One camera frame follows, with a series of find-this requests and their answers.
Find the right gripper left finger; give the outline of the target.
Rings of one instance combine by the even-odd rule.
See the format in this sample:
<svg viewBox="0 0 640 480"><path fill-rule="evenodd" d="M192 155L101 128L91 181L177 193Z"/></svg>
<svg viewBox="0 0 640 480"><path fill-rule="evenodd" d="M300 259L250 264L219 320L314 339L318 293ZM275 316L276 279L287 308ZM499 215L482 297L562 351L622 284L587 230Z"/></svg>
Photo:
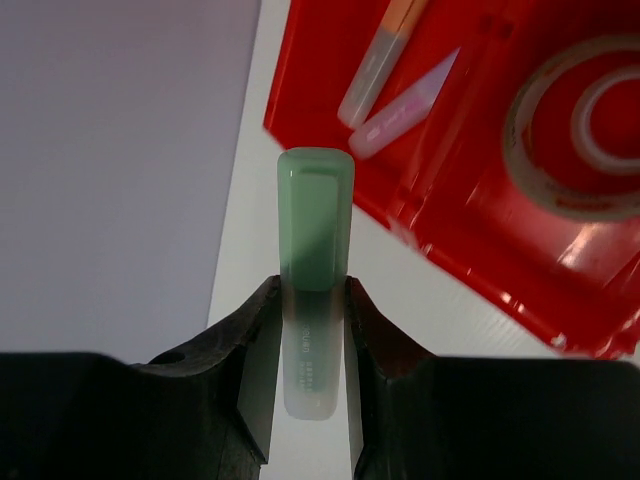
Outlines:
<svg viewBox="0 0 640 480"><path fill-rule="evenodd" d="M268 462L281 285L146 364L1 357L5 479L256 479Z"/></svg>

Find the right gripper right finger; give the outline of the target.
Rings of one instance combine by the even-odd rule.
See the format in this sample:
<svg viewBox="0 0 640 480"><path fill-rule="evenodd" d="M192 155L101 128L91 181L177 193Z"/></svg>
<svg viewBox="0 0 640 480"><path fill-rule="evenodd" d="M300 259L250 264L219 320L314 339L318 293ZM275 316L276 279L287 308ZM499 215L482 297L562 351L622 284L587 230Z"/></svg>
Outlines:
<svg viewBox="0 0 640 480"><path fill-rule="evenodd" d="M602 360L443 357L345 285L356 479L635 479L639 370Z"/></svg>

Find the green highlighter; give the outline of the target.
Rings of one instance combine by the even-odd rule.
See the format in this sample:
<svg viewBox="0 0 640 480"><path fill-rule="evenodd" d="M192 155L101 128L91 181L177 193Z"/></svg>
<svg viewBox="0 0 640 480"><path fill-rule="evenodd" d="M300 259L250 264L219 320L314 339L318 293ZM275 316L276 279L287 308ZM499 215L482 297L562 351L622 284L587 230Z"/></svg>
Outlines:
<svg viewBox="0 0 640 480"><path fill-rule="evenodd" d="M327 420L337 405L354 176L337 149L278 159L284 405L298 420Z"/></svg>

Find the large silver tape roll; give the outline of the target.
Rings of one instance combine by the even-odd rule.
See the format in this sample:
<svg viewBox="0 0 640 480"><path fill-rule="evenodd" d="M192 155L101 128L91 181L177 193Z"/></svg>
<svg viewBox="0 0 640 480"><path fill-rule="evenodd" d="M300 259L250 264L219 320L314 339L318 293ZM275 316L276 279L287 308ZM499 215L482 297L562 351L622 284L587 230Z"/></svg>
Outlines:
<svg viewBox="0 0 640 480"><path fill-rule="evenodd" d="M607 35L575 44L543 63L509 108L503 133L505 168L540 207L569 218L613 222L639 214L639 173L592 168L571 140L571 116L598 78L639 66L636 35Z"/></svg>

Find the pink highlighter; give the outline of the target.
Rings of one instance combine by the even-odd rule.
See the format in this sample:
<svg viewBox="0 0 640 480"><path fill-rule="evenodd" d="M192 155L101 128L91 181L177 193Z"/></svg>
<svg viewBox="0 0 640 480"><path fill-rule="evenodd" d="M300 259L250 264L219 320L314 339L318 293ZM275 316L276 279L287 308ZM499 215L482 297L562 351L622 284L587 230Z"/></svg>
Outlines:
<svg viewBox="0 0 640 480"><path fill-rule="evenodd" d="M426 119L459 51L453 50L353 132L348 144L357 158L371 158Z"/></svg>

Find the small clear tape roll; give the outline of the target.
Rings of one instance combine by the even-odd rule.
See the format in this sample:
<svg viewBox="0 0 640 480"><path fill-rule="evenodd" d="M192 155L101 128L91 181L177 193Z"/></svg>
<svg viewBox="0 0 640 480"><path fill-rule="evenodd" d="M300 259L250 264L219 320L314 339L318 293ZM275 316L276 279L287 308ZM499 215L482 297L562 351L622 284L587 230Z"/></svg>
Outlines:
<svg viewBox="0 0 640 480"><path fill-rule="evenodd" d="M639 66L593 82L571 116L571 140L592 168L610 175L639 173Z"/></svg>

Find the orange-tip grey highlighter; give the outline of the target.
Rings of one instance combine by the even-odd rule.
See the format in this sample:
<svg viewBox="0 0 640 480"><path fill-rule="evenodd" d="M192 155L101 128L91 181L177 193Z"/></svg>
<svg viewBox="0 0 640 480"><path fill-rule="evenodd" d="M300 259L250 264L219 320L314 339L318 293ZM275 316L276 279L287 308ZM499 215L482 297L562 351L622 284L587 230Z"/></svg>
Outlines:
<svg viewBox="0 0 640 480"><path fill-rule="evenodd" d="M426 6L427 0L390 1L338 108L343 125L364 124Z"/></svg>

